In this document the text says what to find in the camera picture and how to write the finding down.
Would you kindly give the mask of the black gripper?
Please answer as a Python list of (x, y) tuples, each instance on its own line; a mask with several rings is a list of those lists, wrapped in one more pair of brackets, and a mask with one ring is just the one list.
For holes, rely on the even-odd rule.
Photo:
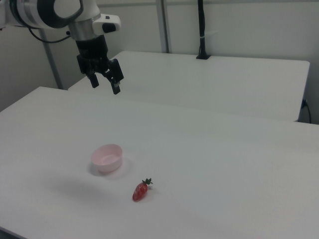
[(95, 73), (100, 73), (109, 80), (113, 94), (118, 94), (121, 91), (120, 81), (124, 78), (124, 75), (119, 61), (108, 59), (105, 37), (101, 35), (91, 40), (76, 41), (76, 45), (79, 50), (77, 61), (80, 71), (87, 75), (92, 88), (99, 86)]

